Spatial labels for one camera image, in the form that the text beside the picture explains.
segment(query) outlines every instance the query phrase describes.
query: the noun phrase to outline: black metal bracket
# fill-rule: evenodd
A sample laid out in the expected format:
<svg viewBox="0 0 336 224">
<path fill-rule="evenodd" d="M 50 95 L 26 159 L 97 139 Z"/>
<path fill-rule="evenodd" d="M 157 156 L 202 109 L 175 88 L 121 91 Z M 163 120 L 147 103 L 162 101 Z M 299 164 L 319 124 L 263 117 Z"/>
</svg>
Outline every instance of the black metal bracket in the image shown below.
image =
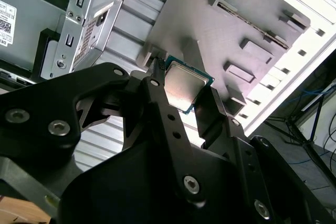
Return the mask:
<svg viewBox="0 0 336 224">
<path fill-rule="evenodd" d="M 0 155 L 35 161 L 38 166 L 64 164 L 71 158 L 81 131 L 108 118 L 98 113 L 98 98 L 111 88 L 123 89 L 128 80 L 124 70 L 106 63 L 1 95 Z M 50 124 L 57 120 L 69 126 L 67 134 L 50 133 Z M 49 159 L 40 162 L 46 153 Z"/>
<path fill-rule="evenodd" d="M 257 154 L 248 143 L 241 124 L 226 115 L 215 89 L 208 87 L 199 95 L 195 115 L 198 133 L 205 140 L 202 147 L 226 157 L 237 167 L 250 214 L 257 223 L 276 223 Z"/>
</svg>

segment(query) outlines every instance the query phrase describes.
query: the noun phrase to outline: gray metal frame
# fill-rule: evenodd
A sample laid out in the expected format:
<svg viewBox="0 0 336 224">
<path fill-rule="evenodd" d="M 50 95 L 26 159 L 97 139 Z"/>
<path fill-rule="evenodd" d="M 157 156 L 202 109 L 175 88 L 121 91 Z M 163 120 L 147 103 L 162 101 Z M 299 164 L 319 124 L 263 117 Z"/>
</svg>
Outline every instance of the gray metal frame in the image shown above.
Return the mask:
<svg viewBox="0 0 336 224">
<path fill-rule="evenodd" d="M 122 1 L 70 0 L 54 60 L 51 66 L 47 62 L 44 64 L 42 77 L 50 79 L 62 76 L 74 71 L 76 65 L 78 69 L 91 66 L 85 66 L 85 62 L 92 64 L 99 58 L 107 43 Z M 108 24 L 102 24 L 97 28 L 94 24 L 105 12 L 108 12 L 108 18 L 105 20 Z M 100 54 L 94 50 L 96 47 L 100 50 Z"/>
</svg>

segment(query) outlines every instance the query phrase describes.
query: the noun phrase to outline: black cable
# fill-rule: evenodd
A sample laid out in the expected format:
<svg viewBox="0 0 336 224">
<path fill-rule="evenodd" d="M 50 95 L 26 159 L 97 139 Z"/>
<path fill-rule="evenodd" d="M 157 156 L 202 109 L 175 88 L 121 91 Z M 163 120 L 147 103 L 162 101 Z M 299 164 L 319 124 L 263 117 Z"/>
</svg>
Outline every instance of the black cable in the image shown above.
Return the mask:
<svg viewBox="0 0 336 224">
<path fill-rule="evenodd" d="M 324 152 L 326 151 L 325 146 L 327 145 L 327 142 L 329 141 L 329 139 L 331 139 L 331 135 L 334 134 L 335 132 L 336 132 L 336 129 L 333 132 L 331 132 L 331 134 L 329 134 L 327 140 L 324 142 L 324 144 L 323 144 L 323 151 Z"/>
<path fill-rule="evenodd" d="M 334 151 L 332 152 L 331 157 L 330 157 L 330 160 L 329 160 L 330 171 L 332 171 L 332 168 L 331 168 L 331 161 L 333 160 L 333 159 L 332 159 L 332 156 L 334 155 L 335 152 L 336 152 L 336 148 L 335 148 Z"/>
<path fill-rule="evenodd" d="M 291 132 L 290 132 L 290 128 L 289 128 L 289 126 L 286 124 L 286 126 L 287 126 L 287 129 L 288 129 L 288 134 L 290 135 L 291 134 Z M 289 138 L 289 142 L 291 143 L 291 144 L 293 144 L 293 142 L 292 142 L 292 138 L 290 137 Z"/>
<path fill-rule="evenodd" d="M 330 186 L 322 186 L 322 187 L 318 187 L 318 188 L 314 188 L 314 189 L 310 189 L 311 191 L 314 191 L 314 190 L 319 190 L 319 189 L 324 189 L 324 188 L 328 188 Z"/>
<path fill-rule="evenodd" d="M 329 124 L 329 135 L 330 135 L 331 140 L 333 140 L 334 142 L 336 142 L 336 141 L 335 141 L 335 139 L 332 138 L 332 134 L 331 134 L 330 132 L 331 132 L 331 125 L 332 125 L 332 122 L 333 122 L 334 119 L 335 119 L 335 116 L 336 116 L 336 113 L 335 113 L 334 116 L 332 117 L 332 119 L 331 119 L 331 121 L 330 121 L 330 124 Z"/>
<path fill-rule="evenodd" d="M 298 108 L 298 106 L 299 106 L 299 104 L 300 104 L 300 102 L 301 102 L 302 96 L 303 96 L 303 92 L 301 93 L 301 95 L 300 95 L 300 97 L 299 97 L 299 100 L 298 100 L 298 102 L 296 103 L 294 109 L 292 110 L 292 112 L 289 114 L 289 116 L 288 116 L 287 118 L 290 118 L 290 117 L 293 115 L 293 113 L 295 112 L 295 110 Z"/>
</svg>

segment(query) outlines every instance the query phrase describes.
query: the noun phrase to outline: white label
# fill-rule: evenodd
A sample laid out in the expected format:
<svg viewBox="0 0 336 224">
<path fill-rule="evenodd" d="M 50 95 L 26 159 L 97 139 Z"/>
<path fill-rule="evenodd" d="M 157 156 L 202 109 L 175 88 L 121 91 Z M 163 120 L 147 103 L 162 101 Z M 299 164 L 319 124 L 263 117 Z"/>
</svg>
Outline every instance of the white label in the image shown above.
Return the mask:
<svg viewBox="0 0 336 224">
<path fill-rule="evenodd" d="M 13 44 L 16 8 L 0 1 L 0 45 Z"/>
</svg>

